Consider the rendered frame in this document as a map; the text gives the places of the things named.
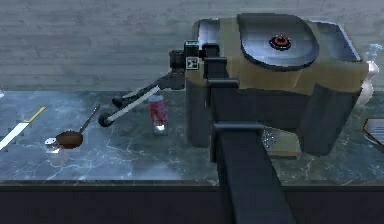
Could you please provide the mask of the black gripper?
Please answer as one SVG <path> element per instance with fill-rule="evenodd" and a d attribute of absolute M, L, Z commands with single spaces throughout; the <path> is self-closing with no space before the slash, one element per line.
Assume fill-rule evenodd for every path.
<path fill-rule="evenodd" d="M 112 99 L 112 104 L 121 108 L 111 114 L 104 113 L 98 118 L 102 127 L 109 127 L 115 120 L 143 103 L 148 98 L 158 99 L 161 89 L 182 90 L 185 88 L 185 55 L 183 50 L 169 52 L 169 68 L 166 75 L 146 87 Z"/>

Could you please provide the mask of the red soda can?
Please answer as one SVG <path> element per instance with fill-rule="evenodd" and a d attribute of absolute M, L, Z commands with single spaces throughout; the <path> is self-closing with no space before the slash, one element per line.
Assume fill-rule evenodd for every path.
<path fill-rule="evenodd" d="M 157 93 L 152 95 L 148 99 L 148 102 L 153 133 L 156 135 L 166 134 L 168 125 L 168 113 L 164 97 Z"/>

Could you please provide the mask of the brown ladle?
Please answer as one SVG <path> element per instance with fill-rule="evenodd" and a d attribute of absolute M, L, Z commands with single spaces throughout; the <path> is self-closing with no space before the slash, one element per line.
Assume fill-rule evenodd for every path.
<path fill-rule="evenodd" d="M 75 149 L 83 143 L 83 132 L 86 130 L 95 114 L 99 111 L 100 106 L 96 105 L 91 115 L 87 118 L 84 124 L 78 131 L 68 130 L 64 131 L 56 136 L 57 144 L 63 149 Z"/>

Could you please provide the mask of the glass salt shaker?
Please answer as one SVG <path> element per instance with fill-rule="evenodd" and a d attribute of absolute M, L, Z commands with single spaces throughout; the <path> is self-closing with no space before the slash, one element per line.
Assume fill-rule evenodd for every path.
<path fill-rule="evenodd" d="M 47 138 L 44 142 L 46 146 L 46 153 L 50 161 L 54 165 L 60 165 L 63 163 L 64 151 L 61 148 L 61 145 L 58 143 L 58 140 L 55 137 Z"/>

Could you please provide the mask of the white round object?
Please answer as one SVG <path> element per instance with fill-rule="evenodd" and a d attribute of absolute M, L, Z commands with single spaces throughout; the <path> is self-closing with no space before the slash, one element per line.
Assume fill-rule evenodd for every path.
<path fill-rule="evenodd" d="M 379 73 L 379 66 L 374 61 L 368 61 L 368 73 L 362 83 L 362 91 L 357 100 L 359 106 L 365 105 L 373 96 L 374 88 L 372 84 L 373 78 Z"/>

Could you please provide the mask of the yellow handled knife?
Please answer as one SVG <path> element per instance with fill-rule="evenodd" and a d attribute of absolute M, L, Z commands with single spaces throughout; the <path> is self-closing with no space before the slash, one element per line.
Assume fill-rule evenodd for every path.
<path fill-rule="evenodd" d="M 1 141 L 0 151 L 10 144 L 20 133 L 22 133 L 42 112 L 46 106 L 40 107 L 28 120 L 19 122 Z"/>

